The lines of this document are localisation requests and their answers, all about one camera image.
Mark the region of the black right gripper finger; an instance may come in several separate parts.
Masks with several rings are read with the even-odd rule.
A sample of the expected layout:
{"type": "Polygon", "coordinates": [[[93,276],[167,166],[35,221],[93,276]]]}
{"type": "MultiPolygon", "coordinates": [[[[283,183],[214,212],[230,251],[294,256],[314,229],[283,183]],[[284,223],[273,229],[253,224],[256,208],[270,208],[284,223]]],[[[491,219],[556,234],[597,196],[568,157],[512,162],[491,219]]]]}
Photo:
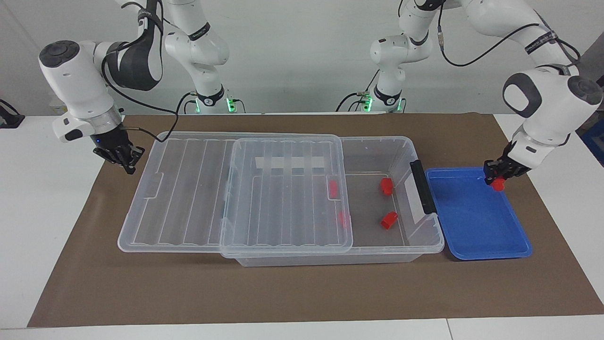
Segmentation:
{"type": "Polygon", "coordinates": [[[118,166],[122,167],[127,165],[127,161],[125,161],[121,151],[118,149],[94,148],[93,153],[112,164],[118,164],[118,166]]]}
{"type": "Polygon", "coordinates": [[[123,168],[128,175],[136,172],[136,164],[140,158],[144,155],[145,149],[138,146],[129,145],[123,151],[123,168]]]}

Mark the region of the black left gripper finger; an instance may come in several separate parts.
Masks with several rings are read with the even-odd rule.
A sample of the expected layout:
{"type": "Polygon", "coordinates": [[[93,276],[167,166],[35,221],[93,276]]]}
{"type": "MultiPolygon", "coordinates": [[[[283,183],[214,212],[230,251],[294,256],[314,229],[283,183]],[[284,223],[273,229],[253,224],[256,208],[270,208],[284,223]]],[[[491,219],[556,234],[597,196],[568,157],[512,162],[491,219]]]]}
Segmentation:
{"type": "Polygon", "coordinates": [[[487,160],[483,164],[483,172],[485,175],[486,185],[492,185],[493,183],[500,183],[503,177],[500,176],[500,160],[487,160]]]}
{"type": "Polygon", "coordinates": [[[501,157],[501,177],[510,179],[519,176],[520,165],[509,157],[501,157]]]}

